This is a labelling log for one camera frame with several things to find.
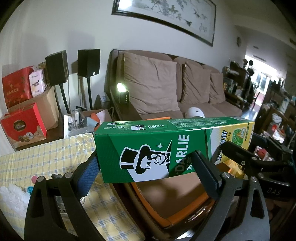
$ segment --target blue gripper pad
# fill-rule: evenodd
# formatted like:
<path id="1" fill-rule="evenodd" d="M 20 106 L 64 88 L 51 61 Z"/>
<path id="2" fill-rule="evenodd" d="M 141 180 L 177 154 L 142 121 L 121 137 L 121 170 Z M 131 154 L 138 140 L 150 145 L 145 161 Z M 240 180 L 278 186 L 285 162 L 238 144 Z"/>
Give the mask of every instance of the blue gripper pad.
<path id="1" fill-rule="evenodd" d="M 100 171 L 96 150 L 74 172 L 73 190 L 78 199 L 85 197 Z"/>

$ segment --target tablecloth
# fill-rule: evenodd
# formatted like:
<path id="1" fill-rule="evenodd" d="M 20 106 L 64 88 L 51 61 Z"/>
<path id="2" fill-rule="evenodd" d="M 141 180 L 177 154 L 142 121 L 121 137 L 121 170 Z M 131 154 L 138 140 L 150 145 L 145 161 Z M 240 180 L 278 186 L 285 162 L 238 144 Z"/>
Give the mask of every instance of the tablecloth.
<path id="1" fill-rule="evenodd" d="M 92 134 L 83 134 L 67 139 L 46 143 L 0 157 L 0 186 L 9 183 L 23 189 L 33 185 L 31 177 L 73 172 L 81 162 L 85 162 L 95 150 Z M 141 230 L 133 223 L 115 197 L 110 185 L 104 183 L 98 174 L 83 207 L 101 235 L 108 241 L 143 241 Z M 0 208 L 14 230 L 24 238 L 25 218 L 10 210 L 0 202 Z M 75 234 L 73 226 L 62 216 L 68 232 Z"/>

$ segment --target picture frame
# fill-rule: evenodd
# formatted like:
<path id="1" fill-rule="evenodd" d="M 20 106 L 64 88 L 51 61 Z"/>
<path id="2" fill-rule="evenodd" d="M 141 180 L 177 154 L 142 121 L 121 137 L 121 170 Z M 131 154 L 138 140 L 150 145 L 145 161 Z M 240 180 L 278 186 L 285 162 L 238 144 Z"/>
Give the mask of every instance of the picture frame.
<path id="1" fill-rule="evenodd" d="M 214 43 L 216 4 L 211 0 L 114 0 L 112 15 L 160 23 L 211 47 Z"/>

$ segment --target beige cushion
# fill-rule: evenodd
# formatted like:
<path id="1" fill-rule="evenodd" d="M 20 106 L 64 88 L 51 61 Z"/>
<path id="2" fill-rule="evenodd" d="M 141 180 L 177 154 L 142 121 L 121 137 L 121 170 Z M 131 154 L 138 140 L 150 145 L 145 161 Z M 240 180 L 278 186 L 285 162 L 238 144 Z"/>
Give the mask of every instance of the beige cushion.
<path id="1" fill-rule="evenodd" d="M 223 90 L 223 74 L 211 73 L 210 103 L 219 104 L 225 101 Z"/>
<path id="2" fill-rule="evenodd" d="M 221 111 L 225 116 L 242 116 L 242 110 L 233 104 L 228 103 L 227 101 L 215 104 L 213 106 Z"/>
<path id="3" fill-rule="evenodd" d="M 214 68 L 214 67 L 212 67 L 212 66 L 209 66 L 209 65 L 206 65 L 206 64 L 204 64 L 203 66 L 202 66 L 204 69 L 209 69 L 212 73 L 220 73 L 220 71 L 219 70 L 217 70 L 216 68 Z"/>
<path id="4" fill-rule="evenodd" d="M 180 110 L 176 95 L 176 63 L 124 53 L 124 80 L 139 114 Z"/>
<path id="5" fill-rule="evenodd" d="M 209 102 L 210 73 L 195 64 L 186 62 L 183 67 L 182 104 L 198 104 Z"/>
<path id="6" fill-rule="evenodd" d="M 173 60 L 174 62 L 177 62 L 177 98 L 178 101 L 181 100 L 182 98 L 182 90 L 183 90 L 183 86 L 182 86 L 182 67 L 183 65 L 185 65 L 186 61 L 191 63 L 191 64 L 195 64 L 196 66 L 202 68 L 202 66 L 197 63 L 196 61 L 193 61 L 191 59 L 188 58 L 183 58 L 183 57 L 177 57 L 174 58 Z"/>
<path id="7" fill-rule="evenodd" d="M 168 117 L 168 116 L 171 119 L 184 119 L 183 113 L 179 110 L 165 111 L 165 112 L 151 113 L 151 114 L 143 114 L 140 116 L 143 120 L 160 118 L 160 117 Z"/>
<path id="8" fill-rule="evenodd" d="M 179 103 L 179 108 L 183 113 L 186 113 L 186 111 L 190 107 L 197 107 L 202 110 L 205 117 L 223 117 L 226 116 L 224 113 L 222 113 L 219 109 L 215 108 L 209 103 L 199 103 L 199 104 L 181 104 Z"/>
<path id="9" fill-rule="evenodd" d="M 170 56 L 164 53 L 158 53 L 158 52 L 151 52 L 151 51 L 143 51 L 143 50 L 120 50 L 118 53 L 117 58 L 117 65 L 116 65 L 116 82 L 121 82 L 124 79 L 124 61 L 123 61 L 123 54 L 129 52 L 134 53 L 141 56 L 146 56 L 149 58 L 156 58 L 160 60 L 166 60 L 166 61 L 173 61 Z"/>

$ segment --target red gift bag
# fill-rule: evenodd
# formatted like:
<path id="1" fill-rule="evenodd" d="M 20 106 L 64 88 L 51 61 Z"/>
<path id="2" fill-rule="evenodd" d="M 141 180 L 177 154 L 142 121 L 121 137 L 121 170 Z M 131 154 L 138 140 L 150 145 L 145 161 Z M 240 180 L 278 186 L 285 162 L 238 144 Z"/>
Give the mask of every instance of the red gift bag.
<path id="1" fill-rule="evenodd" d="M 29 74 L 32 72 L 32 67 L 26 67 L 2 78 L 7 108 L 32 98 L 29 81 Z"/>
<path id="2" fill-rule="evenodd" d="M 41 141 L 46 137 L 46 128 L 36 103 L 6 115 L 1 124 L 15 147 Z"/>

